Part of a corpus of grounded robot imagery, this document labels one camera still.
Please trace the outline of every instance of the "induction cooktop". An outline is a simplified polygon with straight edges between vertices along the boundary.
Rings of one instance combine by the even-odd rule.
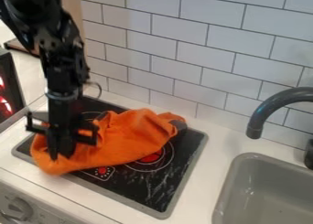
[[[105,111],[125,108],[84,97],[82,114],[92,121]],[[12,153],[33,163],[29,148],[34,135],[17,145]],[[66,179],[117,200],[157,219],[167,219],[186,185],[200,153],[208,141],[205,133],[189,129],[179,140],[169,141],[160,151],[126,165],[81,170]]]

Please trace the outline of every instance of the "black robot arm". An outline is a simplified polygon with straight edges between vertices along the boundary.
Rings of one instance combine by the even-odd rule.
[[[30,112],[27,130],[47,136],[52,160],[58,154],[70,158],[76,143],[96,145],[98,128],[80,115],[82,87],[89,78],[84,45],[61,0],[0,0],[0,18],[27,50],[39,49],[48,82],[49,112]],[[46,124],[33,124],[33,119]]]

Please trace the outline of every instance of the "chrome faucet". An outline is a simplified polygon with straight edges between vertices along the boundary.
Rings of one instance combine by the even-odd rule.
[[[281,91],[264,101],[252,115],[246,135],[251,139],[261,138],[266,119],[276,110],[296,102],[313,102],[313,88],[303,87]],[[313,145],[308,143],[305,153],[305,165],[313,170]]]

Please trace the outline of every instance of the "cable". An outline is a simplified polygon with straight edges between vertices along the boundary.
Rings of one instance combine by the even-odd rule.
[[[97,100],[100,99],[100,97],[103,95],[103,87],[99,84],[99,82],[96,82],[96,81],[88,81],[87,84],[89,85],[95,85],[98,87],[99,89],[99,94],[98,96],[96,97]]]

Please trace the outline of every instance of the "gray sink basin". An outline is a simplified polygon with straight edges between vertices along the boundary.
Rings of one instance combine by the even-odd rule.
[[[312,224],[313,172],[259,154],[234,159],[212,224]]]

